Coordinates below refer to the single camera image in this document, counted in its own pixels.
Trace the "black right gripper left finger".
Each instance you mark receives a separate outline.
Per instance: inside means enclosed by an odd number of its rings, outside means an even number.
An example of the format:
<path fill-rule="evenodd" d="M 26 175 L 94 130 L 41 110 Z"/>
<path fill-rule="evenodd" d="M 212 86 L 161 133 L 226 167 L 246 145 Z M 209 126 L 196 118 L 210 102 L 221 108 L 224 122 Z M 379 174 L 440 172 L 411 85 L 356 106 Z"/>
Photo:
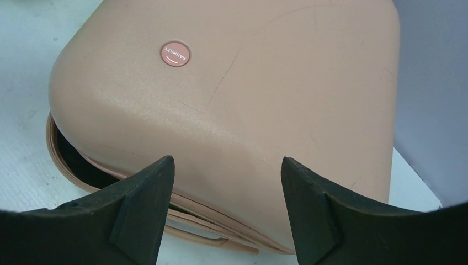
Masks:
<path fill-rule="evenodd" d="M 155 264 L 174 183 L 164 156 L 55 209 L 1 211 L 2 264 Z"/>

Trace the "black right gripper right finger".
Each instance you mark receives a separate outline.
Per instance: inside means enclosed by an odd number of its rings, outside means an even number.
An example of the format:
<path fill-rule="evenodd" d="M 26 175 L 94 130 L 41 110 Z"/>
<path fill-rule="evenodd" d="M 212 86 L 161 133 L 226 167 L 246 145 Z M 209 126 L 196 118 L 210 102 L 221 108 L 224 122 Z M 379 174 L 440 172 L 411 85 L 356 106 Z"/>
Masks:
<path fill-rule="evenodd" d="M 467 204 L 418 212 L 378 202 L 284 157 L 299 264 L 466 264 Z"/>

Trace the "pink hard-shell suitcase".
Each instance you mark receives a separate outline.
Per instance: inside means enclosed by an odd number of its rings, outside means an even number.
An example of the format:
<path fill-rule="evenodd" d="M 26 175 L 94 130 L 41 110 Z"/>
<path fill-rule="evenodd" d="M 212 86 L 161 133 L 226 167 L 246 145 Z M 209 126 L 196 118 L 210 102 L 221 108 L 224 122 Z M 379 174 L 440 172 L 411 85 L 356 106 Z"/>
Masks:
<path fill-rule="evenodd" d="M 393 1 L 103 1 L 49 80 L 46 141 L 126 178 L 175 161 L 175 237 L 294 254 L 280 170 L 292 157 L 387 202 L 399 17 Z"/>

